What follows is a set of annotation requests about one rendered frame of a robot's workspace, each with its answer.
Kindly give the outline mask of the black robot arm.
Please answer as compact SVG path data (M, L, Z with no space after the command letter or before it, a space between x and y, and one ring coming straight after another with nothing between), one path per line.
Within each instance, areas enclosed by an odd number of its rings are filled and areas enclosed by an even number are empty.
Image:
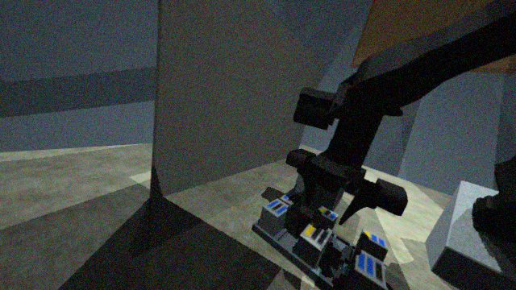
M369 56L336 93L303 87L293 121L327 130L337 118L335 133L372 142L384 114L401 116L401 107L446 80L515 54L516 0L494 0L447 27ZM366 169L360 154L338 148L330 143L312 158L307 178L333 193L340 187L354 193ZM516 155L494 167L499 193L476 199L472 226L516 245Z

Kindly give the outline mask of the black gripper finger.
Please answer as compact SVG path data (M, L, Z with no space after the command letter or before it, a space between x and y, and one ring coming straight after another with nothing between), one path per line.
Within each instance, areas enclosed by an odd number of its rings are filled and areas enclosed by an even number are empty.
M316 182L311 181L307 178L307 173L297 169L297 173L299 173L303 180L305 185L305 197L306 197L306 205L308 205L312 199L312 196L314 194L314 189L316 186Z
M352 216L354 213L365 207L369 207L371 209L376 208L376 206L372 202L367 201L364 198L358 197L359 194L360 193L358 191L355 197L353 198L352 202L344 212L343 216L340 218L339 225L342 225L346 220L350 218L350 216Z

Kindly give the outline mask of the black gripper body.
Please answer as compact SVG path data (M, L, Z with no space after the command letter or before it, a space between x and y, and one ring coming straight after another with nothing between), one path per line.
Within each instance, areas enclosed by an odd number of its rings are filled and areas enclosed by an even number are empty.
M339 146L338 151L349 156L351 151L360 154L359 166L361 167L368 149L372 142L365 142L358 139L349 138L334 132L330 143ZM329 143L329 144L330 144ZM304 149L291 151L286 158L286 163L305 173L308 172L310 161L316 154ZM372 202L375 206L387 210L387 212L401 216L407 206L408 198L405 189L401 186L392 184L388 181L377 179L373 183L367 179L363 179L359 189L360 198Z

